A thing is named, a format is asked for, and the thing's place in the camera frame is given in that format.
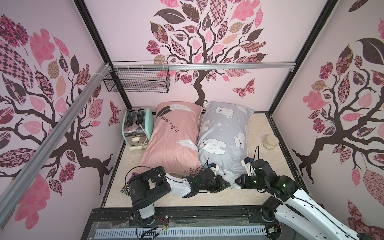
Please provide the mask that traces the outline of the grey polar bear pillow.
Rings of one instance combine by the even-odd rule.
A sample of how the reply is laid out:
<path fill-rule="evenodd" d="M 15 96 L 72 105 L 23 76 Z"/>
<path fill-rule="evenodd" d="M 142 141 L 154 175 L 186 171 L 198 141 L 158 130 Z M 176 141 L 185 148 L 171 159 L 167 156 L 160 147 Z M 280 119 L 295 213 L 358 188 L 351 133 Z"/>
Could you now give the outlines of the grey polar bear pillow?
<path fill-rule="evenodd" d="M 204 102 L 204 110 L 197 143 L 200 163 L 204 169 L 216 165 L 217 175 L 233 185 L 246 172 L 242 161 L 248 156 L 254 110 L 221 102 Z"/>

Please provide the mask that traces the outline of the pink feather pillow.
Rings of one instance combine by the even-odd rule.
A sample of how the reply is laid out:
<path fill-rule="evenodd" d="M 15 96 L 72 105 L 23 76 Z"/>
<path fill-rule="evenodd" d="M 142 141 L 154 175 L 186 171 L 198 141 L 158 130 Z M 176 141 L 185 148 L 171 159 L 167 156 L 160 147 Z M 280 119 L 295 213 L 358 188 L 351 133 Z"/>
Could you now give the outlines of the pink feather pillow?
<path fill-rule="evenodd" d="M 203 109 L 187 102 L 159 104 L 154 130 L 137 172 L 162 166 L 169 174 L 188 176 L 202 170 L 197 141 Z"/>

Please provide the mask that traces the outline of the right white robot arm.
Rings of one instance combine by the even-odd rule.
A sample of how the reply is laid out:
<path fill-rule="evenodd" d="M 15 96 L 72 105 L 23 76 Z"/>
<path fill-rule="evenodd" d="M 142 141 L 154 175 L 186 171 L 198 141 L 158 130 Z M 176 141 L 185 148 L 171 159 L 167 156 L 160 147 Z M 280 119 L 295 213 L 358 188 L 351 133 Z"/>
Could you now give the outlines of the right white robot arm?
<path fill-rule="evenodd" d="M 245 158 L 242 166 L 246 174 L 238 177 L 236 184 L 242 189 L 271 195 L 260 209 L 264 221 L 283 223 L 308 240 L 370 239 L 368 234 L 358 233 L 338 221 L 293 179 L 278 176 L 268 162 Z"/>

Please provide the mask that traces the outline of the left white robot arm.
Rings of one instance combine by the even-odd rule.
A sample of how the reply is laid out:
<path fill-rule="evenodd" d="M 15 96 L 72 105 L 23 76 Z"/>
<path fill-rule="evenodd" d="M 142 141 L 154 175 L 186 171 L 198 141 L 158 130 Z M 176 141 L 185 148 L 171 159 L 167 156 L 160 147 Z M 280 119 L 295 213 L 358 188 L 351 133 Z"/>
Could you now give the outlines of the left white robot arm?
<path fill-rule="evenodd" d="M 132 208 L 142 220 L 155 216 L 154 203 L 171 193 L 181 198 L 191 198 L 200 193 L 216 194 L 231 186 L 222 176 L 212 169 L 203 169 L 197 174 L 177 178 L 166 173 L 162 166 L 148 169 L 146 172 L 125 177 L 124 187 L 131 197 Z"/>

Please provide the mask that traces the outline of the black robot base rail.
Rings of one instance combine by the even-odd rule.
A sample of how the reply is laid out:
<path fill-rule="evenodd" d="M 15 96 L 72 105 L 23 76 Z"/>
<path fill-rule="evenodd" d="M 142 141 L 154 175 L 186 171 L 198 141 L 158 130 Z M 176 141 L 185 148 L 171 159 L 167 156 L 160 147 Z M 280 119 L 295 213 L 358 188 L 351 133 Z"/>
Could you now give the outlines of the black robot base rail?
<path fill-rule="evenodd" d="M 202 237 L 195 239 L 265 239 L 305 240 L 307 238 L 278 221 L 266 222 L 260 215 L 262 205 L 253 206 L 205 206 L 205 207 L 156 207 L 155 216 L 142 220 L 132 208 L 93 209 L 81 236 L 93 240 L 97 229 L 167 228 L 167 227 L 222 227 L 264 226 L 266 236 L 253 237 Z"/>

